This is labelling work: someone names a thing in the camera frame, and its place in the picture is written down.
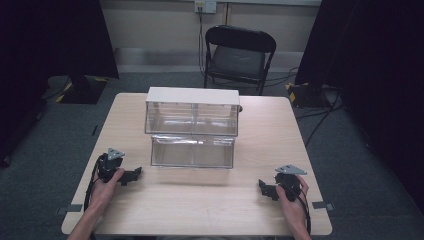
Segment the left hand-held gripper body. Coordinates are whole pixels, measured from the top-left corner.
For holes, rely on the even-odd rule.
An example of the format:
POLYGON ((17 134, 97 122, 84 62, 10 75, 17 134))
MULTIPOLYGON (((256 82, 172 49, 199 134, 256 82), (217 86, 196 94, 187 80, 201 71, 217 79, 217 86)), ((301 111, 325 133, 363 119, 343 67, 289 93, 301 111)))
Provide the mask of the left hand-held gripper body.
POLYGON ((109 182, 122 164, 124 152, 109 148, 97 160, 98 176, 104 182, 109 182))

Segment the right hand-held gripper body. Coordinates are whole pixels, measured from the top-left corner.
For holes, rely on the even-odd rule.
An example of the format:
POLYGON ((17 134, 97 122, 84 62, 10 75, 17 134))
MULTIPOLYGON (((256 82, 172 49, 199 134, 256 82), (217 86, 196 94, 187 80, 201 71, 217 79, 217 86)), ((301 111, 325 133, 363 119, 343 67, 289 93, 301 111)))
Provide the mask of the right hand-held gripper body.
POLYGON ((301 192, 301 184, 297 175, 306 175, 307 172, 291 164, 277 167, 277 174, 274 176, 275 181, 284 190, 287 199, 293 202, 297 199, 301 192))

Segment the clear acrylic drawer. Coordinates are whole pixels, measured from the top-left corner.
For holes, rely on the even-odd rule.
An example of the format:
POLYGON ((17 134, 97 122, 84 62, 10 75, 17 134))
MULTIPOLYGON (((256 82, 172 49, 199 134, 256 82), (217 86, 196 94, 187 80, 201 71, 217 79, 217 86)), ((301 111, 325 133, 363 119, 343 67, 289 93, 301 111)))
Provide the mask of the clear acrylic drawer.
POLYGON ((160 167, 233 167, 235 139, 223 136, 153 135, 151 165, 160 167))

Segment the clear drawer cabinet white top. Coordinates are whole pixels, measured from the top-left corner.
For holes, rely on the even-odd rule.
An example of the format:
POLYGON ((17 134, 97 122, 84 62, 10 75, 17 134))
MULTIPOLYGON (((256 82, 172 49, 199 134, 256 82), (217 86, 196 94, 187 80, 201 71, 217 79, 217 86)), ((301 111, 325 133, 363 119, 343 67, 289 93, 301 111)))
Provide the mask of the clear drawer cabinet white top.
POLYGON ((150 87, 145 133, 236 137, 239 111, 237 90, 150 87))

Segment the person's right hand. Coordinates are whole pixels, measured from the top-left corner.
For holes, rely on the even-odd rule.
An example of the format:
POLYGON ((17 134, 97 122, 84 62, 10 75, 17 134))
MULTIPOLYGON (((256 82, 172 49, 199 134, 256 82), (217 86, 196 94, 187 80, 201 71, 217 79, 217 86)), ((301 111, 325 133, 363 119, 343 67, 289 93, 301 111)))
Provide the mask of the person's right hand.
POLYGON ((306 195, 309 190, 309 186, 301 176, 297 175, 297 179, 300 182, 301 193, 296 201, 289 201, 286 197, 285 190, 281 186, 276 187, 276 192, 279 196, 280 205, 286 221, 300 222, 301 224, 304 224, 306 222, 306 195))

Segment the person's left hand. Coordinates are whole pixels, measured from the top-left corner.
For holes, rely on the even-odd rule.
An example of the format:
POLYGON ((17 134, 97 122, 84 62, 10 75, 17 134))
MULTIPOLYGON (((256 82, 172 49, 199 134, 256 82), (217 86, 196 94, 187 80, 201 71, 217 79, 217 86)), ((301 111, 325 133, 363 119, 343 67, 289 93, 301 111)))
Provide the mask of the person's left hand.
POLYGON ((104 183, 99 180, 94 183, 94 187, 91 193, 91 200, 89 202, 89 209, 95 209, 97 211, 103 211, 110 203, 118 181, 124 173, 123 168, 119 168, 113 175, 113 177, 104 183))

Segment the grey tape strip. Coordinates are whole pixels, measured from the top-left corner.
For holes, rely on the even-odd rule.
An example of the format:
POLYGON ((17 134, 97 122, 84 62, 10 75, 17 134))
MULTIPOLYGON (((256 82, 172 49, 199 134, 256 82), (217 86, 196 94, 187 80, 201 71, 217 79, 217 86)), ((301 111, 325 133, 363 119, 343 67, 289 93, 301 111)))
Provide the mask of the grey tape strip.
POLYGON ((331 202, 325 201, 313 202, 312 206, 314 209, 326 209, 327 211, 333 211, 335 209, 331 202))
POLYGON ((66 215, 68 212, 80 212, 82 208, 83 208, 82 204, 69 204, 66 206, 59 207, 56 213, 58 215, 66 215))

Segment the black stand base yellow stripes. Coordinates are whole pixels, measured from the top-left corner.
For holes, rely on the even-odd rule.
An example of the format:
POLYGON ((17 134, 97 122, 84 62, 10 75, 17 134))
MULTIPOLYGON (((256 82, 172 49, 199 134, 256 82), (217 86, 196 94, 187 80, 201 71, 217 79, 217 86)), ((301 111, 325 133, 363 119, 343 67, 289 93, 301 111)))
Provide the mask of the black stand base yellow stripes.
POLYGON ((70 83, 56 99, 57 103, 95 105, 108 83, 105 78, 85 75, 70 75, 69 79, 70 83))
POLYGON ((330 108, 331 103, 321 88, 306 83, 285 85, 290 102, 298 108, 330 108))

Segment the black folding chair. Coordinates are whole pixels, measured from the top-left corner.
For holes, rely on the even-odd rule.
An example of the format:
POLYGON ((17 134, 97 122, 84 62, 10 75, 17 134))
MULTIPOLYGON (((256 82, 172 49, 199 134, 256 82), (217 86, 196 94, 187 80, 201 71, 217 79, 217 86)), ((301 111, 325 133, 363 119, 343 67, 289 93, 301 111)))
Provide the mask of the black folding chair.
POLYGON ((205 34, 206 63, 204 87, 208 78, 253 84, 263 93, 276 41, 266 32, 218 25, 205 34))

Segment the white wall socket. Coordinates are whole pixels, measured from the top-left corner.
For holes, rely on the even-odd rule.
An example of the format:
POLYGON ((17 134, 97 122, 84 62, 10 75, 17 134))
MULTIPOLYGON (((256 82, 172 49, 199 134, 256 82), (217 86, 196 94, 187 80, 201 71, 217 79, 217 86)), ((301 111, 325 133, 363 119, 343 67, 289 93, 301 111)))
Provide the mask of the white wall socket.
POLYGON ((196 13, 215 14, 217 2, 215 0, 195 0, 194 11, 196 13))

